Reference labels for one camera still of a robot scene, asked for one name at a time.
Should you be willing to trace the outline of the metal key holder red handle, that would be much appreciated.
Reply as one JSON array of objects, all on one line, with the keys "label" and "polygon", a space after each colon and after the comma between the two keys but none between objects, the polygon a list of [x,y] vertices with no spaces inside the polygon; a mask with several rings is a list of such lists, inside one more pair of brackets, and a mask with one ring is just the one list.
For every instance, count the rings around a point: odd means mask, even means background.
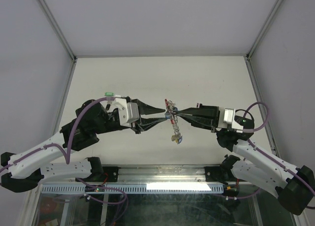
[{"label": "metal key holder red handle", "polygon": [[175,103],[173,103],[171,100],[165,99],[164,102],[166,107],[165,117],[170,120],[170,123],[174,131],[171,140],[176,144],[180,144],[183,140],[183,137],[180,133],[180,129],[178,126],[178,118],[175,115],[175,112],[178,110],[178,108],[175,106]]}]

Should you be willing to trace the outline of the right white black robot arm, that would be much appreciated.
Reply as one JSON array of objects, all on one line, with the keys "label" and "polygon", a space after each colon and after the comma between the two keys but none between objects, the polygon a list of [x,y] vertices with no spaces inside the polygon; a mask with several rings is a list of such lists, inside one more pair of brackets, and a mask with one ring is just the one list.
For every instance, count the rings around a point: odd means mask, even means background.
[{"label": "right white black robot arm", "polygon": [[223,179],[235,177],[252,183],[297,216],[309,207],[315,196],[313,171],[305,165],[290,164],[252,141],[257,131],[253,118],[237,116],[235,109],[202,104],[173,113],[193,127],[216,133],[218,144],[232,153],[221,163]]}]

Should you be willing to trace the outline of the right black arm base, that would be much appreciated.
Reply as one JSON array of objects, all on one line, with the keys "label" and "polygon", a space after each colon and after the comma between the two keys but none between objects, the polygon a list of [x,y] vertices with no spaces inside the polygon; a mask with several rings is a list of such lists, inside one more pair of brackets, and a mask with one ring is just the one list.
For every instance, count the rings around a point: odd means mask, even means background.
[{"label": "right black arm base", "polygon": [[238,180],[232,173],[232,166],[205,166],[204,175],[206,182],[219,182],[224,185],[236,184]]}]

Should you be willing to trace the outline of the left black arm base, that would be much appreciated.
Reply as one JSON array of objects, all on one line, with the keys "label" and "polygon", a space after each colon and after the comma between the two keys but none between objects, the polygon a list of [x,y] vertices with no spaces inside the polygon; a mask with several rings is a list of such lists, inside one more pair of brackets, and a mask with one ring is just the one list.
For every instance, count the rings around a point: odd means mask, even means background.
[{"label": "left black arm base", "polygon": [[118,166],[103,166],[103,172],[88,178],[82,178],[84,182],[101,182],[101,183],[115,183],[118,181],[119,170]]}]

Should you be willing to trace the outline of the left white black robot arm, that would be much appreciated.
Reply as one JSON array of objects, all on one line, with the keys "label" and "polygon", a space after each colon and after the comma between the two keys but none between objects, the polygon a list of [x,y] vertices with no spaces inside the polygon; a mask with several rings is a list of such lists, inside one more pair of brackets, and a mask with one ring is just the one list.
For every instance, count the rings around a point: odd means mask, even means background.
[{"label": "left white black robot arm", "polygon": [[71,162],[71,155],[99,142],[98,135],[124,129],[140,134],[166,121],[145,115],[164,113],[138,99],[105,96],[91,99],[78,108],[76,118],[37,146],[19,154],[5,152],[0,156],[1,187],[15,193],[32,190],[52,180],[80,178],[97,181],[103,176],[100,158],[84,157]]}]

